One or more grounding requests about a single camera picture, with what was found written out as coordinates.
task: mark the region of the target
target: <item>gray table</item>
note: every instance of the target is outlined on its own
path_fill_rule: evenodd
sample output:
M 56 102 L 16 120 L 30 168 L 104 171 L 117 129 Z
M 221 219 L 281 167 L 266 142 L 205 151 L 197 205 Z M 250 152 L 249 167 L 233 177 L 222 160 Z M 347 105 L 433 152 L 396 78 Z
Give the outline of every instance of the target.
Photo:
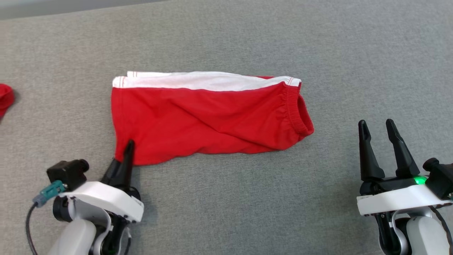
M 102 176 L 111 81 L 127 70 L 298 77 L 315 126 L 286 151 L 136 168 L 146 211 L 131 254 L 382 254 L 356 207 L 357 123 L 388 175 L 387 118 L 419 166 L 453 162 L 452 14 L 450 0 L 194 0 L 1 21 L 0 77 L 17 94 L 0 125 L 2 254 L 29 253 L 25 215 L 47 167 L 85 158 Z M 49 203 L 31 226 L 45 254 L 65 224 Z

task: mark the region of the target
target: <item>red shorts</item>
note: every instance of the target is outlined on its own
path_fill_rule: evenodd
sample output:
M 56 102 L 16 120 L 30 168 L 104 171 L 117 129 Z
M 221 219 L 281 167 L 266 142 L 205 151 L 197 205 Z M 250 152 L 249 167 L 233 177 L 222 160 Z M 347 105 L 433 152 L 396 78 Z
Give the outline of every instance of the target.
M 6 85 L 0 84 L 0 119 L 8 110 L 8 107 L 14 102 L 14 92 L 13 89 Z
M 135 165 L 287 149 L 314 131 L 301 84 L 289 76 L 128 72 L 113 80 L 115 158 L 122 161 L 129 139 Z

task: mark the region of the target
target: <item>black cable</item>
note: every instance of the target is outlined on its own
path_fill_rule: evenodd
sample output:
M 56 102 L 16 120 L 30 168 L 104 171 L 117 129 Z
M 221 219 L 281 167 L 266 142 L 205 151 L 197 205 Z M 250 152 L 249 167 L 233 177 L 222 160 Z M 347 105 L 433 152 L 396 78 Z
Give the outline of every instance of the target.
M 30 249 L 31 249 L 31 252 L 33 253 L 33 255 L 38 255 L 38 253 L 36 252 L 36 249 L 33 245 L 33 241 L 31 240 L 31 234 L 30 234 L 30 216 L 31 216 L 31 213 L 33 212 L 33 210 L 38 206 L 38 203 L 35 202 L 31 207 L 30 207 L 30 210 L 27 214 L 27 219 L 25 220 L 25 233 L 27 234 L 27 241 L 29 242 L 29 246 L 30 246 Z
M 128 238 L 127 239 L 127 246 L 126 246 L 126 250 L 124 251 L 124 255 L 127 255 L 129 253 L 129 247 L 130 247 L 130 243 L 132 242 L 132 238 Z
M 440 209 L 442 207 L 446 207 L 446 206 L 450 206 L 451 204 L 443 204 L 443 205 L 439 205 L 439 206 L 436 206 L 435 208 L 436 209 Z
M 440 215 L 439 211 L 436 210 L 433 206 L 429 206 L 431 211 L 436 215 L 436 217 L 440 220 L 440 223 L 442 224 L 443 230 L 447 234 L 447 240 L 448 244 L 450 245 L 450 255 L 453 255 L 453 240 L 452 240 L 452 234 L 450 233 L 450 230 L 448 229 L 447 223 L 443 219 L 442 215 Z

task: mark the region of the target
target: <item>green led light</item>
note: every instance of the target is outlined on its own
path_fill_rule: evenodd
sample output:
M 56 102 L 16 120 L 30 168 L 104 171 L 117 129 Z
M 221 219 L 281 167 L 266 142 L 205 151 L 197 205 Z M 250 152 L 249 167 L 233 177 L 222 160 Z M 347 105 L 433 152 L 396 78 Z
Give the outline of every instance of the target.
M 424 184 L 425 181 L 426 181 L 426 177 L 418 175 L 418 176 L 415 176 L 415 177 L 414 177 L 414 181 L 415 181 L 415 183 L 417 183 L 418 185 Z

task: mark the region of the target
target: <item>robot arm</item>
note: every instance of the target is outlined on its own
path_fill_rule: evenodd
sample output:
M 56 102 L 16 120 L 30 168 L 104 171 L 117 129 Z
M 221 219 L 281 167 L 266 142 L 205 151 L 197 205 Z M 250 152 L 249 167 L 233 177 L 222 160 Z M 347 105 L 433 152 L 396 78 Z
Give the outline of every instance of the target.
M 139 223 L 144 212 L 139 192 L 130 186 L 133 155 L 131 140 L 123 162 L 114 159 L 101 181 L 86 181 L 84 172 L 89 165 L 85 160 L 61 161 L 47 170 L 52 184 L 35 197 L 29 215 L 57 195 L 53 214 L 57 220 L 69 222 L 49 255 L 118 255 L 124 233 L 127 254 L 131 240 L 128 225 Z M 28 227 L 27 237 L 36 254 Z
M 430 159 L 420 171 L 393 120 L 386 122 L 393 143 L 398 169 L 396 177 L 386 178 L 371 148 L 371 135 L 364 120 L 359 122 L 361 196 L 357 207 L 363 216 L 374 216 L 379 229 L 379 242 L 388 255 L 452 254 L 451 235 L 437 208 L 450 206 L 453 192 L 453 164 L 441 165 Z M 432 212 L 443 222 L 432 218 Z M 410 217 L 399 217 L 408 214 Z

